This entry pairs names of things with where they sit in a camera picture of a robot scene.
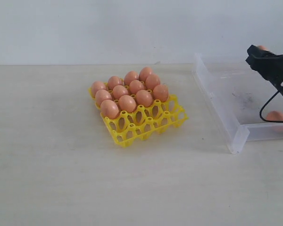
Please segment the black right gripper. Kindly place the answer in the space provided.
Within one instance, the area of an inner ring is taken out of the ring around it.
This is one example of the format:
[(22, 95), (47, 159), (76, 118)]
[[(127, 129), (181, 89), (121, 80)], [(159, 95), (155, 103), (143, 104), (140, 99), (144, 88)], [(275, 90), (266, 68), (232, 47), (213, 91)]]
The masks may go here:
[(283, 90), (283, 54), (276, 55), (255, 45), (247, 49), (246, 62), (277, 90)]

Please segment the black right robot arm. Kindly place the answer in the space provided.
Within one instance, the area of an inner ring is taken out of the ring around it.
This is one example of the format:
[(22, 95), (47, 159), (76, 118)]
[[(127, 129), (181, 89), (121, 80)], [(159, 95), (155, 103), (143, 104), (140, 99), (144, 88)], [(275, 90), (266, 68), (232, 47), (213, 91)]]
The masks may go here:
[(252, 70), (269, 81), (283, 96), (283, 54), (276, 55), (255, 45), (247, 49), (246, 62)]

